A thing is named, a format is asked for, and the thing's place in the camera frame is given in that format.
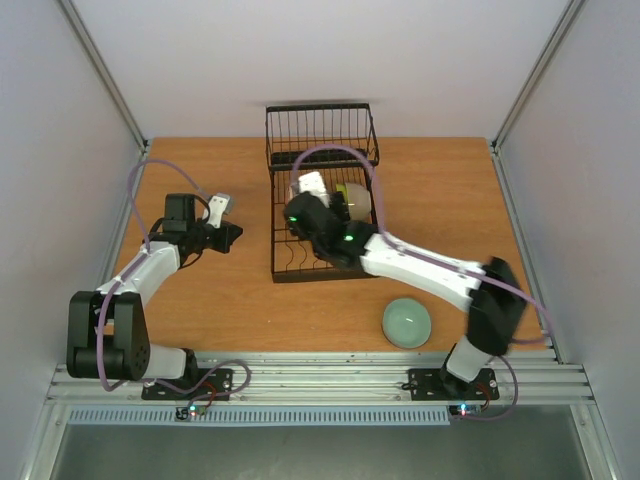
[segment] ribbed metal strip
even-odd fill
[[[175,407],[77,406],[70,425],[200,425],[210,427],[449,425],[446,407],[221,407],[189,421]]]

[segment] wooden table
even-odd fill
[[[525,283],[484,139],[382,138],[379,143],[377,171],[394,235],[452,257],[481,262],[502,257]],[[209,193],[235,197],[229,221],[242,226],[244,235],[230,254],[207,251],[162,285],[145,313],[152,342],[218,351],[393,351],[382,333],[382,314],[390,301],[408,296],[432,317],[431,338],[420,350],[448,351],[464,332],[465,314],[425,292],[384,278],[272,282],[264,151],[264,139],[258,138],[154,140],[151,158],[176,162]],[[147,228],[162,216],[167,193],[190,191],[172,169],[148,166],[137,195]],[[141,238],[131,222],[118,269],[135,255]],[[528,308],[518,336],[539,335]]]

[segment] white wall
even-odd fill
[[[76,0],[148,137],[364,99],[380,135],[495,136],[566,0]]]
[[[505,162],[544,295],[640,477],[640,2],[590,0]]]
[[[53,0],[0,14],[0,478],[18,477],[67,309],[96,286],[131,135]]]

